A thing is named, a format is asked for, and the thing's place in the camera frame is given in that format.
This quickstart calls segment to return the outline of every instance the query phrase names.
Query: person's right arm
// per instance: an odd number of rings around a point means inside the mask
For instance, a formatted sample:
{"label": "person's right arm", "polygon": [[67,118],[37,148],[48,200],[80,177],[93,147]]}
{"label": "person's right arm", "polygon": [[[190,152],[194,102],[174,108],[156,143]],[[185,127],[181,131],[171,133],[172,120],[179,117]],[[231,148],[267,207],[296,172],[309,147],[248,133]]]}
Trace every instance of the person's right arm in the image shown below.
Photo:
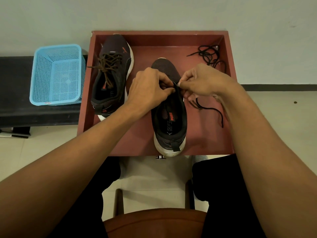
{"label": "person's right arm", "polygon": [[185,72],[179,86],[188,100],[214,96],[223,105],[266,236],[317,237],[317,176],[280,139],[243,87],[205,64]]}

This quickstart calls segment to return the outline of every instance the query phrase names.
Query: hand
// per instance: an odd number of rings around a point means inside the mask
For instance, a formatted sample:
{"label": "hand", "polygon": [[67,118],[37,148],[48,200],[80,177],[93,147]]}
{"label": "hand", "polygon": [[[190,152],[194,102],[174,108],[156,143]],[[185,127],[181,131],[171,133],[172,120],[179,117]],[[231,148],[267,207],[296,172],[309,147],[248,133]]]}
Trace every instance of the hand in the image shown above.
{"label": "hand", "polygon": [[172,87],[173,82],[157,69],[147,68],[138,71],[132,81],[126,104],[133,106],[143,116],[175,92]]}
{"label": "hand", "polygon": [[214,96],[218,99],[218,95],[233,82],[235,81],[230,76],[200,63],[184,73],[178,86],[183,89],[184,98],[192,101],[199,95]]}

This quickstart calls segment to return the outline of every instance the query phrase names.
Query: person's left arm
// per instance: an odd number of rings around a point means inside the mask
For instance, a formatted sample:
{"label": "person's left arm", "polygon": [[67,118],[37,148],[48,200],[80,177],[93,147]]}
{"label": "person's left arm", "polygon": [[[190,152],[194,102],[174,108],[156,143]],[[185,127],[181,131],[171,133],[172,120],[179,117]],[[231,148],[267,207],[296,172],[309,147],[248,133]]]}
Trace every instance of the person's left arm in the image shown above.
{"label": "person's left arm", "polygon": [[156,69],[138,72],[112,115],[0,182],[0,236],[49,234],[132,124],[175,91],[159,81],[173,87]]}

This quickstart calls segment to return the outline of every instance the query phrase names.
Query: forearm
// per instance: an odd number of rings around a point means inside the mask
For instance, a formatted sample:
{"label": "forearm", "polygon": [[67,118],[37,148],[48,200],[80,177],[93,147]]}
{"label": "forearm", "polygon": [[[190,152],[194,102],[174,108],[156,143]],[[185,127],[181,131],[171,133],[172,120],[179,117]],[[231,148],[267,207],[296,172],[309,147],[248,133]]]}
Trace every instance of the forearm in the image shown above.
{"label": "forearm", "polygon": [[272,129],[240,85],[221,97],[234,148],[268,237],[316,237],[317,177]]}
{"label": "forearm", "polygon": [[123,105],[106,120],[0,182],[1,236],[31,232],[36,237],[53,229],[138,118],[135,110]]}

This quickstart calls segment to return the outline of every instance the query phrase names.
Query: floor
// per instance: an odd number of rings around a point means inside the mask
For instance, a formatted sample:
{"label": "floor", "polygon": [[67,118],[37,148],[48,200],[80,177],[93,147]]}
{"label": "floor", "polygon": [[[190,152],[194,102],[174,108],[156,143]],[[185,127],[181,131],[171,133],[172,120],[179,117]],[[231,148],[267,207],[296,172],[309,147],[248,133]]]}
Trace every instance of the floor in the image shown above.
{"label": "floor", "polygon": [[[317,174],[317,92],[249,92],[284,142]],[[0,180],[76,136],[77,126],[32,127],[29,139],[0,138]],[[189,157],[155,160],[129,157],[126,178],[103,192],[102,219],[113,216],[114,194],[123,189],[125,213],[151,208],[184,208]],[[208,204],[195,201],[196,209]]]}

